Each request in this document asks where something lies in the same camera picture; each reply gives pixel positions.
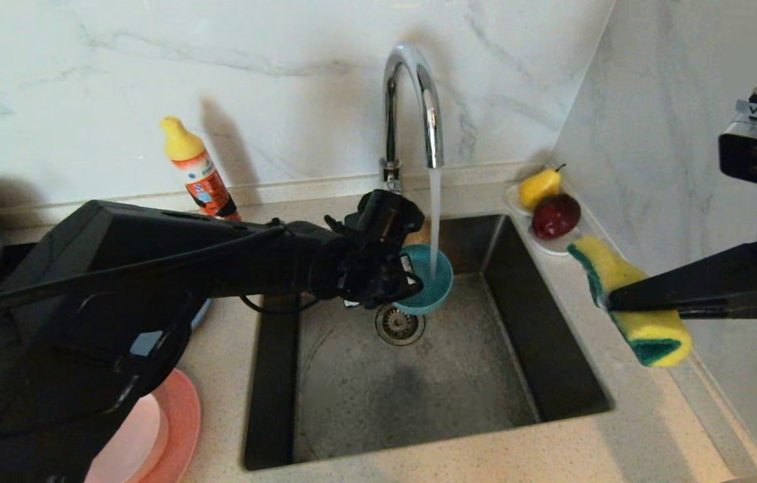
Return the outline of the teal bowl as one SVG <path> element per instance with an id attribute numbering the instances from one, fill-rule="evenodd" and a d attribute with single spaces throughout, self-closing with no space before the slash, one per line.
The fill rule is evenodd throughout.
<path id="1" fill-rule="evenodd" d="M 423 282 L 423 289 L 408 299 L 392 303 L 404 314 L 422 316 L 439 309 L 449 295 L 453 283 L 452 264 L 446 255 L 437 252 L 435 272 L 432 272 L 432 247 L 412 244 L 402 248 L 401 256 L 407 259 L 403 266 Z"/>

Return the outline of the yellow fish-shaped sponge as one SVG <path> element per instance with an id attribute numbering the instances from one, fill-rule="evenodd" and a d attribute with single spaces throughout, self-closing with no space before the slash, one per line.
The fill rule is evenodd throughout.
<path id="1" fill-rule="evenodd" d="M 640 364 L 674 367 L 691 354 L 691 333 L 676 310 L 625 311 L 607 306 L 609 294 L 646 279 L 645 272 L 615 253 L 602 239 L 589 235 L 570 244 L 568 253 L 584 269 L 591 299 L 605 310 Z"/>

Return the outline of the chrome gooseneck faucet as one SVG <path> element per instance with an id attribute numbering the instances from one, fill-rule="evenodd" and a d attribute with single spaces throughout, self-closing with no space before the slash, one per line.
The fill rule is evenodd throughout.
<path id="1" fill-rule="evenodd" d="M 397 155 L 397 89 L 398 76 L 403 71 L 412 82 L 419 105 L 425 167 L 438 169 L 445 166 L 443 117 L 433 71 L 419 48 L 408 42 L 399 43 L 388 55 L 383 76 L 385 155 L 381 158 L 383 189 L 396 195 L 403 193 L 402 164 Z"/>

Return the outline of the orange yellow-capped detergent bottle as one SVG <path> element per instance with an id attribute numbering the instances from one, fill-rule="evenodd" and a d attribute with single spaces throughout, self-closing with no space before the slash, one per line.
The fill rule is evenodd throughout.
<path id="1" fill-rule="evenodd" d="M 241 222 L 237 205 L 226 189 L 204 141 L 175 116 L 160 120 L 164 153 L 179 171 L 185 188 L 204 215 Z"/>

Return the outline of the stainless steel sink basin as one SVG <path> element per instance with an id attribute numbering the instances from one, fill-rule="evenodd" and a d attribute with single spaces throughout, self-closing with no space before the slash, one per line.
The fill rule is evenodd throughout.
<path id="1" fill-rule="evenodd" d="M 451 292 L 406 346 L 378 311 L 266 297 L 248 406 L 247 470 L 437 442 L 612 409 L 510 217 L 443 220 Z"/>

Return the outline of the round metal drain strainer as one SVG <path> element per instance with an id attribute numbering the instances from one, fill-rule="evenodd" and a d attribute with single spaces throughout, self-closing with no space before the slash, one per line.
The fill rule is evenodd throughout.
<path id="1" fill-rule="evenodd" d="M 404 313 L 393 305 L 385 305 L 374 316 L 376 333 L 385 343 L 411 345 L 425 332 L 425 316 Z"/>

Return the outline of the small white fruit dish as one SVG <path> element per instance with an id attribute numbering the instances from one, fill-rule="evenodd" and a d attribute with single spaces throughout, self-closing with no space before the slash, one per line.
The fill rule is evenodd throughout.
<path id="1" fill-rule="evenodd" d="M 566 235 L 560 236 L 559 238 L 554 239 L 541 239 L 535 233 L 533 232 L 533 211 L 526 209 L 523 207 L 519 200 L 519 193 L 517 193 L 517 189 L 519 188 L 519 183 L 511 184 L 511 186 L 507 187 L 505 189 L 505 202 L 507 202 L 507 205 L 510 207 L 511 211 L 513 211 L 515 214 L 523 217 L 525 219 L 525 222 L 527 224 L 527 232 L 533 239 L 533 244 L 535 247 L 541 251 L 542 253 L 548 254 L 549 256 L 569 256 L 568 253 L 568 247 L 570 244 L 573 244 L 575 241 L 581 238 L 583 235 L 582 231 L 580 230 L 580 227 L 575 227 L 573 230 L 571 230 L 569 233 L 566 233 Z"/>

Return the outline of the yellow pear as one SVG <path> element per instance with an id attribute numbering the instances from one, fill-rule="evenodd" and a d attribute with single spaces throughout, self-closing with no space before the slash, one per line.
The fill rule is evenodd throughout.
<path id="1" fill-rule="evenodd" d="M 520 205 L 526 210 L 534 211 L 544 199 L 562 192 L 562 169 L 547 168 L 523 180 L 517 188 Z"/>

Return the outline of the dark red apple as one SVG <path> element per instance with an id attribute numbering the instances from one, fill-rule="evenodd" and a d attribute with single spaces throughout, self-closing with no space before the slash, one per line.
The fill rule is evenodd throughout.
<path id="1" fill-rule="evenodd" d="M 581 220 L 581 206 L 570 195 L 560 193 L 544 199 L 533 212 L 532 230 L 540 239 L 556 239 L 570 233 Z"/>

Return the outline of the blue plate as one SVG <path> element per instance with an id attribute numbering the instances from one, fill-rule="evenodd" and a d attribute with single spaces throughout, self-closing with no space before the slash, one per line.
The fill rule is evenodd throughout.
<path id="1" fill-rule="evenodd" d="M 197 314 L 194 315 L 191 324 L 189 324 L 189 327 L 191 327 L 191 334 L 194 333 L 195 330 L 197 330 L 197 328 L 201 326 L 201 324 L 203 324 L 205 316 L 207 315 L 207 312 L 209 312 L 211 305 L 211 299 L 207 299 L 203 303 L 203 306 L 201 306 L 201 308 L 197 311 Z M 152 351 L 154 351 L 154 348 L 158 345 L 158 342 L 160 342 L 160 339 L 161 337 L 163 337 L 163 335 L 163 330 L 138 334 L 138 336 L 134 339 L 134 342 L 130 346 L 130 354 L 143 357 L 149 356 Z"/>

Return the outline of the large salmon pink plate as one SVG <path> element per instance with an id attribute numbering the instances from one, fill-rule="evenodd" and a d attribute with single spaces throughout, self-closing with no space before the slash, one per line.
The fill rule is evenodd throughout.
<path id="1" fill-rule="evenodd" d="M 160 461 L 139 483 L 179 483 L 193 458 L 201 428 L 201 403 L 191 379 L 173 370 L 151 392 L 166 413 L 169 433 Z"/>

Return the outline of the small pale pink plate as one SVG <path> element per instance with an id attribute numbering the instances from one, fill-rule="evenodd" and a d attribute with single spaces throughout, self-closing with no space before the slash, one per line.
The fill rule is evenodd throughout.
<path id="1" fill-rule="evenodd" d="M 123 425 L 91 462 L 83 483 L 139 483 L 160 461 L 169 433 L 154 395 L 140 398 Z"/>

